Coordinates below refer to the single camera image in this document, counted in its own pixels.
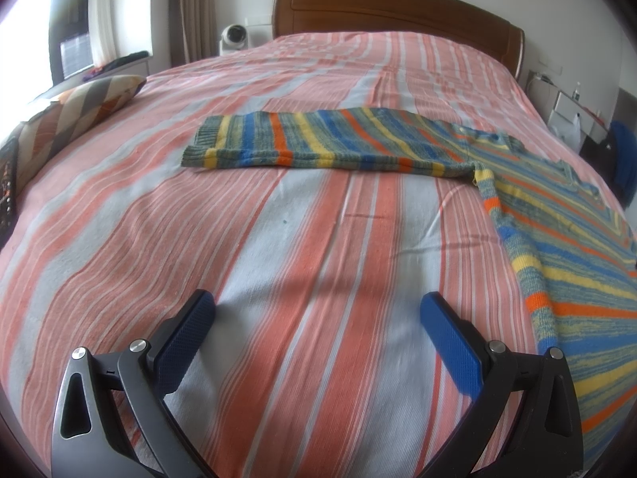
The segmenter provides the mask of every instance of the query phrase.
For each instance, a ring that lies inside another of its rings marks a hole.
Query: metal screw
[[[84,354],[86,354],[86,349],[84,347],[78,347],[72,352],[71,357],[73,359],[82,359]]]
[[[146,340],[135,340],[128,348],[132,353],[140,353],[146,348]]]
[[[488,349],[492,353],[502,354],[506,350],[506,345],[500,340],[492,340],[488,343]]]
[[[549,354],[553,359],[562,359],[564,357],[564,353],[557,347],[551,347]]]

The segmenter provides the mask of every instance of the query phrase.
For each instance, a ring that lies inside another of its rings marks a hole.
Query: nightstand
[[[608,131],[597,121],[597,117],[550,82],[540,79],[530,81],[527,95],[551,132],[553,128],[563,130],[572,127],[575,115],[579,113],[582,135],[580,147],[587,136],[599,144],[608,135]]]

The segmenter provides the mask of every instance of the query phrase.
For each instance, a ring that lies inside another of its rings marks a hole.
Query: brown curtain
[[[169,20],[173,66],[216,55],[214,0],[169,0]]]

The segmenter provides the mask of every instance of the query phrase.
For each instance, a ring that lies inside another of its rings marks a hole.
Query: white curtain
[[[211,57],[216,53],[214,0],[179,0],[184,60],[187,63]]]
[[[101,67],[117,59],[111,0],[88,0],[88,34],[95,66]]]

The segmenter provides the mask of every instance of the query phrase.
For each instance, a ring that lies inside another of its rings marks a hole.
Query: curtain
[[[111,0],[88,0],[88,34],[95,66],[101,67],[117,59]]]
[[[173,66],[192,63],[217,53],[214,0],[170,0]]]

